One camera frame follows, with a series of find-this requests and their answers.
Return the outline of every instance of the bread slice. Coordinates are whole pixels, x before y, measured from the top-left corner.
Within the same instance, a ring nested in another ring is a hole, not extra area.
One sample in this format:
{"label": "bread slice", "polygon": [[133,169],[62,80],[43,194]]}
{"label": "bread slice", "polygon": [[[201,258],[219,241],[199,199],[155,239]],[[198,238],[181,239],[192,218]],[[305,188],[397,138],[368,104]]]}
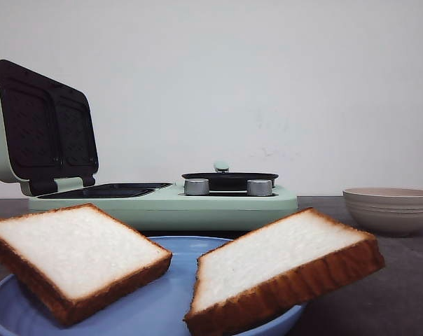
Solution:
{"label": "bread slice", "polygon": [[0,262],[65,326],[162,276],[171,257],[92,204],[0,220]]}
{"label": "bread slice", "polygon": [[314,209],[281,218],[197,260],[192,335],[242,332],[384,267],[375,236]]}

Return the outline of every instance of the silver knob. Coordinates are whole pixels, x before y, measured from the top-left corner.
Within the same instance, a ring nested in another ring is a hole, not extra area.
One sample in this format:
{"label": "silver knob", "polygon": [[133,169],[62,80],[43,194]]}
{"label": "silver knob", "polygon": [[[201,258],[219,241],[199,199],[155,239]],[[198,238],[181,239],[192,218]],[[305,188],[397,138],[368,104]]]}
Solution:
{"label": "silver knob", "polygon": [[185,180],[183,192],[189,196],[201,196],[209,194],[209,180],[206,178],[190,178]]}
{"label": "silver knob", "polygon": [[271,180],[248,180],[247,181],[248,196],[271,196],[272,181]]}

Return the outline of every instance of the blue plate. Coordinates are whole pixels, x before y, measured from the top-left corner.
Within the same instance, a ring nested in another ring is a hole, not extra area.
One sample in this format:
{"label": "blue plate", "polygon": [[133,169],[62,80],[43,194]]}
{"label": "blue plate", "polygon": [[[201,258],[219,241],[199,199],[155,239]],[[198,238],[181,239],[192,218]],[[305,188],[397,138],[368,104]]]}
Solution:
{"label": "blue plate", "polygon": [[[15,276],[6,277],[0,282],[0,335],[190,335],[182,318],[193,295],[196,258],[228,239],[179,236],[151,239],[173,253],[167,273],[69,328],[62,327]],[[284,335],[304,308],[304,304],[295,306],[278,318],[239,335]]]}

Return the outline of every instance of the stacked bowls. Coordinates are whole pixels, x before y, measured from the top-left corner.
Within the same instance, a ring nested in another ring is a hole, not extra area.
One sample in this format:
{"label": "stacked bowls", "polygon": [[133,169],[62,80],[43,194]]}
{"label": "stacked bowls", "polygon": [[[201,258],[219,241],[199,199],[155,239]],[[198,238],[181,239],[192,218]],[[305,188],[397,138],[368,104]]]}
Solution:
{"label": "stacked bowls", "polygon": [[423,190],[352,188],[342,193],[354,220],[367,230],[402,237],[423,228]]}

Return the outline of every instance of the small frying pan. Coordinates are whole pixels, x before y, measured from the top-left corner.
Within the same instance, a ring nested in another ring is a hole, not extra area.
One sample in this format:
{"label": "small frying pan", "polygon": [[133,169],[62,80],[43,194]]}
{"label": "small frying pan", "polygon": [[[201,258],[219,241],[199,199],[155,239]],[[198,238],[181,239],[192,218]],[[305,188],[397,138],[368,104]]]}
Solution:
{"label": "small frying pan", "polygon": [[274,180],[277,174],[267,173],[192,173],[182,175],[184,179],[208,179],[210,190],[238,191],[247,189],[247,180]]}

